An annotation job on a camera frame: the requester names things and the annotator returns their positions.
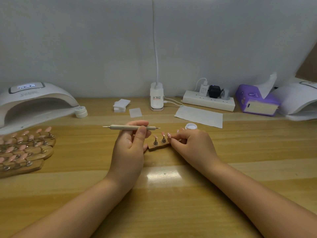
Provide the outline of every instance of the white cable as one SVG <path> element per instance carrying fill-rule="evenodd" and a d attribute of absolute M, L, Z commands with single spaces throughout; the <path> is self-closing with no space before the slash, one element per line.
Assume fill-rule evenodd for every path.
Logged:
<path fill-rule="evenodd" d="M 165 97 L 164 97 L 164 99 L 172 100 L 172 101 L 174 101 L 174 102 L 176 102 L 176 103 L 179 103 L 179 104 L 183 105 L 182 103 L 180 103 L 180 102 L 177 102 L 176 100 L 174 100 L 174 99 L 171 99 L 171 98 L 165 98 Z"/>
<path fill-rule="evenodd" d="M 182 105 L 179 105 L 179 104 L 176 104 L 176 103 L 174 103 L 174 102 L 166 101 L 166 100 L 164 100 L 164 103 L 172 103 L 172 104 L 175 104 L 175 105 L 177 105 L 177 106 L 179 106 L 179 107 L 183 107 L 183 106 L 184 106 L 183 104 L 182 104 Z"/>
<path fill-rule="evenodd" d="M 158 52 L 156 50 L 155 44 L 155 26 L 154 26 L 154 0 L 152 0 L 152 12 L 153 12 L 153 44 L 154 44 L 154 54 L 155 54 L 155 62 L 156 62 L 156 86 L 159 84 L 159 60 L 158 60 Z"/>
<path fill-rule="evenodd" d="M 199 79 L 199 80 L 197 81 L 197 83 L 196 83 L 196 88 L 195 88 L 195 90 L 194 90 L 194 91 L 196 91 L 196 89 L 197 89 L 197 84 L 198 84 L 198 82 L 199 82 L 200 80 L 202 80 L 202 79 L 204 79 L 204 80 L 206 80 L 206 81 L 207 81 L 207 79 L 206 79 L 206 78 L 201 78 L 201 79 Z"/>

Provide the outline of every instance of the black power adapter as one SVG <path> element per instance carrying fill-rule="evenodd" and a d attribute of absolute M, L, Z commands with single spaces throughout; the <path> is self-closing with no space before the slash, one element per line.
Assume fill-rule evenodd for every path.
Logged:
<path fill-rule="evenodd" d="M 209 94 L 209 97 L 211 98 L 218 98 L 220 97 L 221 89 L 219 86 L 210 85 L 208 89 L 208 94 Z"/>

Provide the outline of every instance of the dotting tool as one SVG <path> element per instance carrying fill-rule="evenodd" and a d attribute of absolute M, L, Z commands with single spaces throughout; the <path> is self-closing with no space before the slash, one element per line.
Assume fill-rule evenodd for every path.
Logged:
<path fill-rule="evenodd" d="M 112 124 L 110 126 L 103 126 L 104 128 L 116 129 L 116 130 L 137 130 L 141 126 L 134 126 L 134 125 L 116 125 Z M 146 126 L 146 130 L 156 130 L 159 129 L 155 126 Z"/>

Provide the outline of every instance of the wooden tabletop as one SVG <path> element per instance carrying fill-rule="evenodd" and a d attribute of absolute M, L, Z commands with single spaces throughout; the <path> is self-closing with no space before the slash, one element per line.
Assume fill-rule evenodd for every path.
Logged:
<path fill-rule="evenodd" d="M 8 237 L 51 213 L 101 180 L 110 166 L 118 131 L 102 125 L 145 119 L 176 132 L 186 120 L 173 104 L 150 110 L 149 98 L 131 98 L 125 113 L 113 113 L 118 98 L 78 99 L 88 116 L 68 116 L 52 126 L 54 154 L 37 172 L 0 179 L 0 237 Z M 224 114 L 223 129 L 197 124 L 211 136 L 218 155 L 238 170 L 317 213 L 317 120 Z M 129 108 L 143 116 L 130 118 Z M 247 217 L 171 147 L 145 152 L 135 187 L 107 216 L 93 237 L 261 237 Z"/>

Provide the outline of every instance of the person's left hand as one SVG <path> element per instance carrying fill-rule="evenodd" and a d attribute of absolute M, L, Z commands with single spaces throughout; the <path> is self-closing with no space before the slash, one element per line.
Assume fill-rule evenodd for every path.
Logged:
<path fill-rule="evenodd" d="M 144 140 L 151 135 L 151 132 L 146 130 L 145 126 L 149 125 L 146 120 L 131 121 L 126 125 L 141 127 L 138 130 L 120 131 L 113 148 L 111 165 L 106 178 L 130 190 L 143 168 L 143 153 L 147 149 Z"/>

